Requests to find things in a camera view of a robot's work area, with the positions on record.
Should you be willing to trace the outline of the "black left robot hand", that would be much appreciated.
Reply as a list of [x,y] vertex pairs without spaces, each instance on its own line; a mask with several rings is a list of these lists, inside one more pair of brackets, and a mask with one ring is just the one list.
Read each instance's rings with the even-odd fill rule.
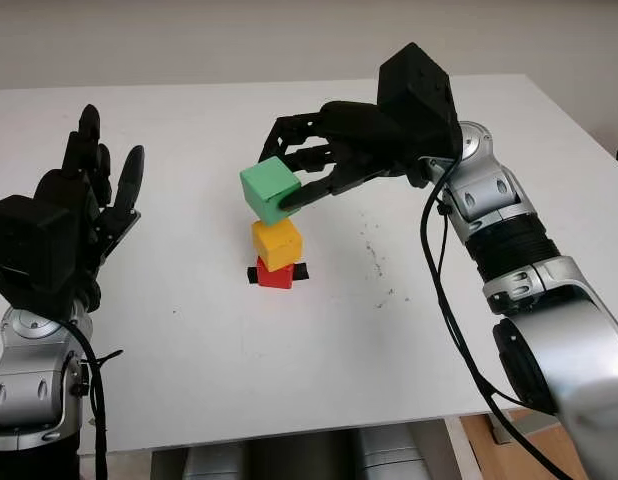
[[68,138],[63,163],[40,180],[35,196],[76,215],[78,238],[70,277],[72,296],[88,312],[100,307],[97,275],[107,257],[140,219],[135,203],[144,173],[145,150],[133,147],[119,177],[117,191],[110,183],[111,157],[100,142],[97,108],[84,107],[78,129]]

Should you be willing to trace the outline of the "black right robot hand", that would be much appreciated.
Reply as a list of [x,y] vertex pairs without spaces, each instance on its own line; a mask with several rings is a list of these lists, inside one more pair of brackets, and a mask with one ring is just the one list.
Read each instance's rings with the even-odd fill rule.
[[328,175],[287,194],[279,208],[291,212],[367,181],[404,176],[416,188],[429,183],[423,154],[409,136],[370,103],[331,101],[313,113],[276,119],[260,161],[277,157],[292,172]]

